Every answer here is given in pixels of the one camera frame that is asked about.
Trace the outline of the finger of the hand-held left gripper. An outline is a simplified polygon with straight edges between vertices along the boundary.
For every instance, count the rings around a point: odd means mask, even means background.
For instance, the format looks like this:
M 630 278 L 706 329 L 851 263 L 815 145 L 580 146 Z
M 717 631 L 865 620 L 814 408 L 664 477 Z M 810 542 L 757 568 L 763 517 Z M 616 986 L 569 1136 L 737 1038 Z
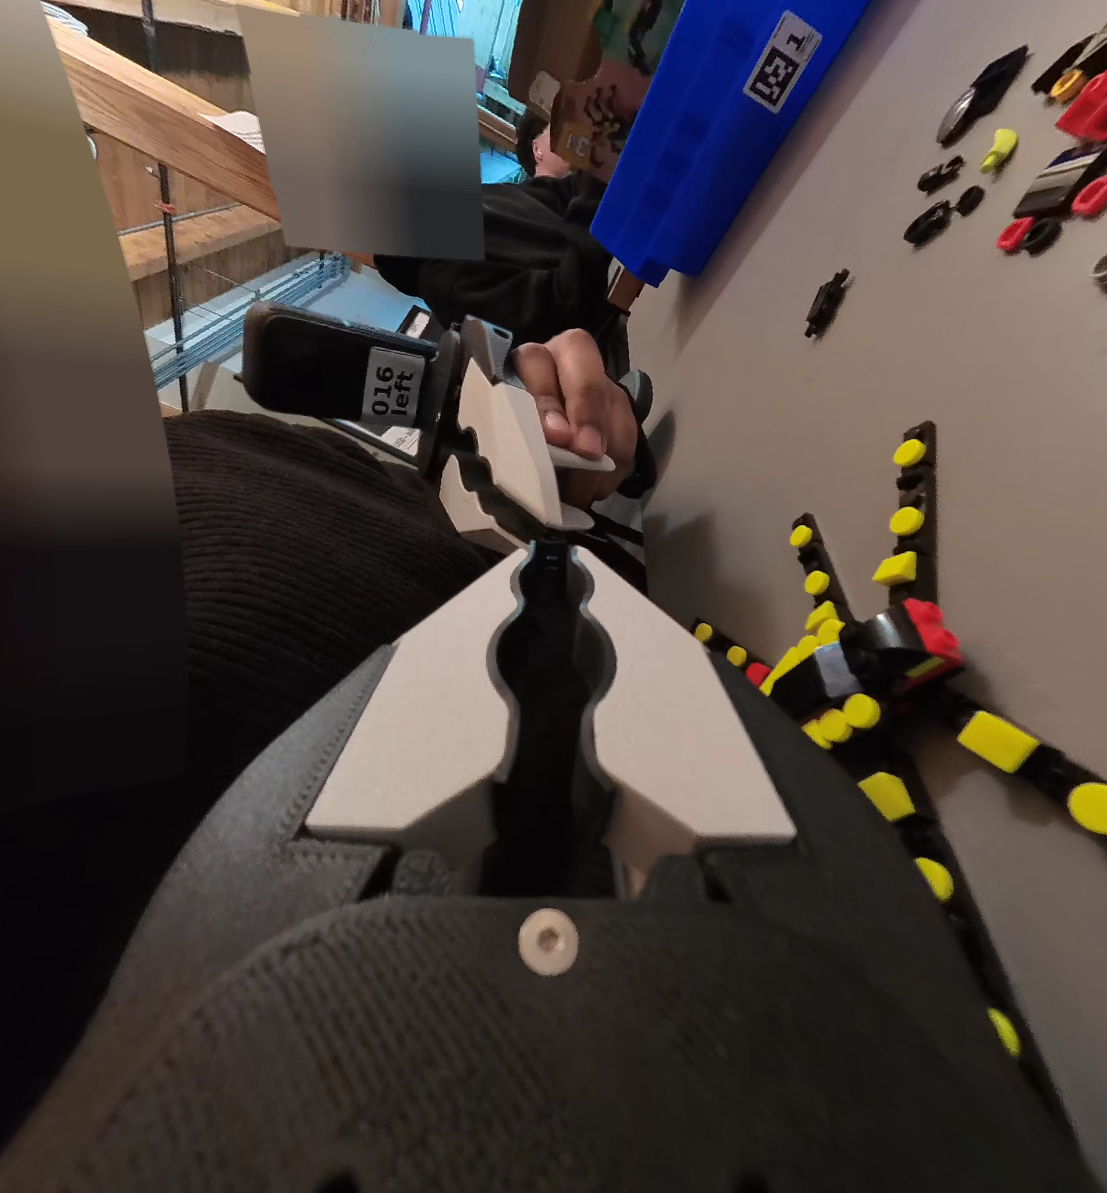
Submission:
M 456 533 L 474 547 L 505 556 L 528 550 L 529 515 L 502 496 L 486 471 L 460 456 L 449 456 L 440 475 L 439 498 Z
M 511 337 L 477 318 L 460 326 L 467 370 L 458 425 L 472 435 L 496 491 L 546 528 L 561 528 L 561 496 L 533 398 L 509 371 Z

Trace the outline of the scattered loose lego pieces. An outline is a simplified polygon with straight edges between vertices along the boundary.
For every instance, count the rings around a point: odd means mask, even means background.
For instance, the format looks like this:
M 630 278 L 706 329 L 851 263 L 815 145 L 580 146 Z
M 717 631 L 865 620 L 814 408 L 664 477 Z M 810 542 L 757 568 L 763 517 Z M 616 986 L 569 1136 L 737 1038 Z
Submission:
M 936 143 L 947 150 L 991 117 L 1028 59 L 1029 49 L 1021 46 L 990 63 L 949 106 Z M 1057 110 L 1055 128 L 1069 143 L 1034 176 L 997 236 L 996 249 L 1012 257 L 1042 255 L 1057 243 L 1067 221 L 1094 221 L 1107 212 L 1107 22 L 1069 45 L 1029 88 L 1043 106 Z M 981 159 L 979 174 L 993 176 L 1009 169 L 1019 145 L 1015 129 L 997 129 Z M 916 187 L 922 196 L 933 197 L 955 183 L 963 167 L 964 157 L 949 157 L 921 174 Z M 926 247 L 955 218 L 976 212 L 984 193 L 984 187 L 973 184 L 955 201 L 933 202 L 913 218 L 903 241 L 910 249 Z

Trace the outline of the white paper sheet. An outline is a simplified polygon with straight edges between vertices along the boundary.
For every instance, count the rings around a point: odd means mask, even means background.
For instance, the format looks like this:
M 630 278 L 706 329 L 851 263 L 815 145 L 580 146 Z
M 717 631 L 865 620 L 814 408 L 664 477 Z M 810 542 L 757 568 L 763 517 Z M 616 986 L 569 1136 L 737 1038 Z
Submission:
M 265 156 L 263 128 L 259 118 L 249 111 L 237 110 L 222 115 L 203 117 L 212 125 L 240 139 L 257 153 Z

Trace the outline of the printed cardboard box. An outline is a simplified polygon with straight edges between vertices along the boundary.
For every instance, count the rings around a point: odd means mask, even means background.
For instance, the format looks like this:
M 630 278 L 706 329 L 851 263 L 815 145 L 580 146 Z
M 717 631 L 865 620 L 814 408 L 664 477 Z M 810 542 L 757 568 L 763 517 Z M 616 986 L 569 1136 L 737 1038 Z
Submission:
M 506 86 L 570 169 L 611 179 L 683 2 L 523 2 Z

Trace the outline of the blue plastic bin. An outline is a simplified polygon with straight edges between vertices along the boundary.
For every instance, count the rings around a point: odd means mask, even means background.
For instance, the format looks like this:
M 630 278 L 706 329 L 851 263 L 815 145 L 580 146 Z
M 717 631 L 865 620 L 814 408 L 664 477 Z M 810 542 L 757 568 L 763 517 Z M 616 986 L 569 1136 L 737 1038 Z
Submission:
M 648 287 L 697 276 L 868 2 L 687 2 L 590 235 Z

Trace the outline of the person's left forearm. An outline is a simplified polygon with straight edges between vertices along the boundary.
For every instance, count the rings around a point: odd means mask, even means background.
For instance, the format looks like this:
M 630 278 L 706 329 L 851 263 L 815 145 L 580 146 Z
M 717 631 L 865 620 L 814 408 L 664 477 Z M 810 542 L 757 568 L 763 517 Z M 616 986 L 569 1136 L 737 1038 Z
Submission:
M 164 420 L 187 614 L 186 798 L 204 806 L 349 676 L 495 565 L 418 476 L 337 433 Z

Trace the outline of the person's left hand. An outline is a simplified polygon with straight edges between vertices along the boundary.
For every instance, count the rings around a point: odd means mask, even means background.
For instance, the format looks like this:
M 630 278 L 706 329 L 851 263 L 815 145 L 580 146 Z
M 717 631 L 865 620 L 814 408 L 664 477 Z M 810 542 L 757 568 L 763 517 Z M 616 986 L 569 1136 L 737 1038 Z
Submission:
M 534 402 L 546 443 L 588 461 L 608 458 L 612 472 L 593 478 L 616 487 L 635 463 L 639 424 L 593 338 L 573 329 L 544 345 L 523 343 L 511 351 L 511 364 Z

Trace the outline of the small black lego clip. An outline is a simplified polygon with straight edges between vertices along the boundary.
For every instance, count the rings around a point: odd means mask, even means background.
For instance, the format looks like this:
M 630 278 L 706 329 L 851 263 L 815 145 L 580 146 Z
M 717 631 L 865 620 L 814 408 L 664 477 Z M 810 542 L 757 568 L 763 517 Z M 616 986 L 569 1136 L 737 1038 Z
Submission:
M 844 303 L 849 283 L 851 272 L 842 269 L 817 289 L 805 318 L 803 336 L 806 340 L 817 340 L 825 336 Z

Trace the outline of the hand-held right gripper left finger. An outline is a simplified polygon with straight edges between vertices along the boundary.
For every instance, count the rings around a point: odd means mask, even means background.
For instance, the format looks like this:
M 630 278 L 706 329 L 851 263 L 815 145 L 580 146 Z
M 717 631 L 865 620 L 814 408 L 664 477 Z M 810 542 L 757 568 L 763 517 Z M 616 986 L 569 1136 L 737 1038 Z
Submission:
M 479 884 L 556 883 L 556 610 L 536 547 L 393 645 L 309 810 L 317 840 L 428 851 Z

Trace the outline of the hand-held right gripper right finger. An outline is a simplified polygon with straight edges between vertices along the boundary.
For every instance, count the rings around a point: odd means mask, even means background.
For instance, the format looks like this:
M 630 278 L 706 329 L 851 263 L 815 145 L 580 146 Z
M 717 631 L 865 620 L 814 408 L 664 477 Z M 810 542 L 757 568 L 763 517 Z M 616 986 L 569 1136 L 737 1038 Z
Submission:
M 667 858 L 787 847 L 797 828 L 709 652 L 584 547 L 566 561 L 581 685 L 571 806 L 634 899 Z

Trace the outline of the wooden beam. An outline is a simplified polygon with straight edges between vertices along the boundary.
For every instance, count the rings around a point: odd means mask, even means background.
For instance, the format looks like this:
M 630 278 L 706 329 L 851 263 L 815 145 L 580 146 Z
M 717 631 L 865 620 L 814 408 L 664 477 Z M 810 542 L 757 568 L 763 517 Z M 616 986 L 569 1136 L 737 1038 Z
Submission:
M 48 27 L 84 125 L 279 220 L 265 155 L 218 127 L 212 105 L 64 25 Z

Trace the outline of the black yellow lego model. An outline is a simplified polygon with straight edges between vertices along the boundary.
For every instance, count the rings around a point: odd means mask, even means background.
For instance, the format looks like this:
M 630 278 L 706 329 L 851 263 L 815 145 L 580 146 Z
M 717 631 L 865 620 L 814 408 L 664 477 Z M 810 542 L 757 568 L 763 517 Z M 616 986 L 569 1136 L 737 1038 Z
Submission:
M 937 429 L 905 430 L 893 454 L 896 508 L 891 554 L 873 583 L 888 592 L 873 617 L 857 619 L 814 515 L 797 518 L 789 545 L 812 602 L 803 635 L 773 665 L 713 624 L 691 634 L 738 670 L 829 754 L 894 832 L 914 863 L 982 988 L 993 1029 L 1023 1061 L 1021 1019 L 944 828 L 898 728 L 930 718 L 995 772 L 1014 777 L 1107 840 L 1107 782 L 1069 755 L 959 691 L 963 649 L 937 603 Z

